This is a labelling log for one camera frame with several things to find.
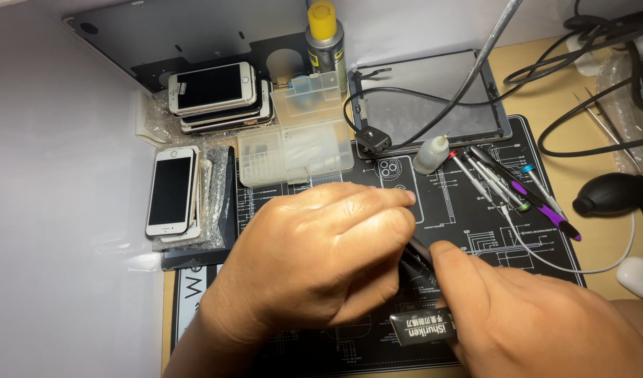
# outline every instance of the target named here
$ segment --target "hand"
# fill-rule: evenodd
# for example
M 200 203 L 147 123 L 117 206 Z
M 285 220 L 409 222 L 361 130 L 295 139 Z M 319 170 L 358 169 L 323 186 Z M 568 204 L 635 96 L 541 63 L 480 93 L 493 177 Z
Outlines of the hand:
M 643 377 L 643 338 L 585 288 L 493 268 L 448 242 L 430 248 L 457 323 L 450 345 L 478 377 Z
M 412 192 L 320 185 L 271 199 L 208 288 L 205 317 L 241 342 L 355 320 L 396 294 Z

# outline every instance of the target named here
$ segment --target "stack of phones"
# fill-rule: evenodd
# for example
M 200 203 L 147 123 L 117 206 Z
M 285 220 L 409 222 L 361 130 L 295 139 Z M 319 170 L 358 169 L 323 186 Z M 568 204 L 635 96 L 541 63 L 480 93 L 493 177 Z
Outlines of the stack of phones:
M 168 85 L 170 111 L 185 134 L 266 125 L 275 116 L 270 82 L 247 62 L 178 73 Z
M 203 226 L 200 211 L 200 150 L 176 147 L 156 155 L 147 235 L 164 243 L 194 239 Z

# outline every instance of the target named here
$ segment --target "spray can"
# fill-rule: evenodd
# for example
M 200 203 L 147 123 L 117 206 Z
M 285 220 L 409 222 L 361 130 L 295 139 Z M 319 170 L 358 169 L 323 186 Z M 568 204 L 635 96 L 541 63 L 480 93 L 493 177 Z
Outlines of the spray can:
M 315 73 L 338 72 L 340 98 L 347 95 L 347 70 L 345 67 L 342 24 L 335 18 L 333 4 L 316 1 L 308 10 L 309 26 L 305 30 L 308 55 Z
M 430 175 L 447 160 L 450 155 L 450 142 L 447 135 L 437 136 L 422 143 L 412 167 L 418 174 Z

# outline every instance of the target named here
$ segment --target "desk surface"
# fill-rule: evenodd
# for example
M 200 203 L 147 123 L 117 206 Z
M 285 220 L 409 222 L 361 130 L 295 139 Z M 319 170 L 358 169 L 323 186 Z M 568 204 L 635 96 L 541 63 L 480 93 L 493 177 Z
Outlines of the desk surface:
M 550 38 L 495 49 L 489 56 L 494 77 L 498 81 L 510 73 L 534 63 L 556 39 Z M 566 53 L 560 47 L 555 54 Z M 555 121 L 559 116 L 578 105 L 573 96 L 585 98 L 585 87 L 594 92 L 595 78 L 580 75 L 575 67 L 569 66 L 544 79 L 525 85 L 511 97 L 503 100 L 507 114 L 521 114 L 529 120 L 534 136 Z M 503 93 L 507 90 L 500 85 Z M 589 116 L 579 113 L 553 132 L 547 145 L 559 151 L 579 151 L 608 144 L 606 136 L 592 122 Z M 571 202 L 578 190 L 590 179 L 616 172 L 618 169 L 612 154 L 573 159 L 543 157 L 543 163 L 550 178 L 554 194 L 571 224 L 584 235 L 574 245 L 575 253 L 583 269 L 603 268 L 613 264 L 624 252 L 629 239 L 631 222 L 629 216 L 613 219 L 584 219 L 573 211 Z M 636 238 L 631 256 L 643 257 L 643 215 L 636 214 Z M 172 327 L 172 292 L 175 273 L 165 273 L 163 301 L 163 368 L 170 357 L 170 329 Z M 587 287 L 612 299 L 636 299 L 632 293 L 620 286 L 615 279 L 615 270 L 586 276 Z M 467 377 L 461 367 L 425 369 L 399 373 L 367 374 L 367 378 L 419 378 L 419 377 Z

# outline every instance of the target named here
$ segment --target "circular hole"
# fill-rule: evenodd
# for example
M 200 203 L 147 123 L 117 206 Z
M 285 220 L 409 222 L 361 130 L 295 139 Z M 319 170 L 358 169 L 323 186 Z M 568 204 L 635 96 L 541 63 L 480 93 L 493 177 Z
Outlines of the circular hole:
M 89 34 L 98 34 L 98 28 L 92 23 L 82 22 L 79 24 L 79 28 Z

